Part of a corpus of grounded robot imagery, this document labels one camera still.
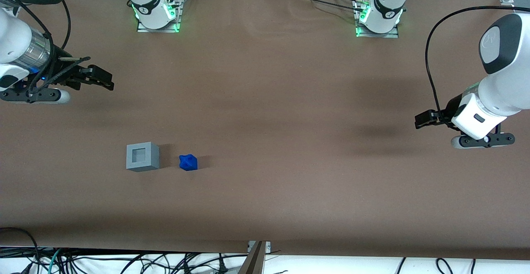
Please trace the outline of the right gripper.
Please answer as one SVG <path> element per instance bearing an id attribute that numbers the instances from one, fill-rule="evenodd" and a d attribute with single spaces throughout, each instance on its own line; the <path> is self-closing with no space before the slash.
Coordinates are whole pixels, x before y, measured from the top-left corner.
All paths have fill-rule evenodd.
<path id="1" fill-rule="evenodd" d="M 96 85 L 113 91 L 112 74 L 96 65 L 81 66 L 89 59 L 72 57 L 58 47 L 2 47 L 1 93 L 41 93 L 50 85 L 76 91 L 81 85 Z"/>

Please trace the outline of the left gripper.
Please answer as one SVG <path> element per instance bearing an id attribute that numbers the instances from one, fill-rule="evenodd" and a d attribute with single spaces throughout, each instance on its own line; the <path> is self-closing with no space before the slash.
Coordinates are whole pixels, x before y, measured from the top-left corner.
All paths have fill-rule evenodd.
<path id="1" fill-rule="evenodd" d="M 460 94 L 447 103 L 446 109 L 424 111 L 415 116 L 415 129 L 438 126 L 452 121 L 464 134 L 473 139 L 484 138 L 494 127 L 507 119 L 508 101 L 492 94 L 481 100 L 478 93 Z"/>

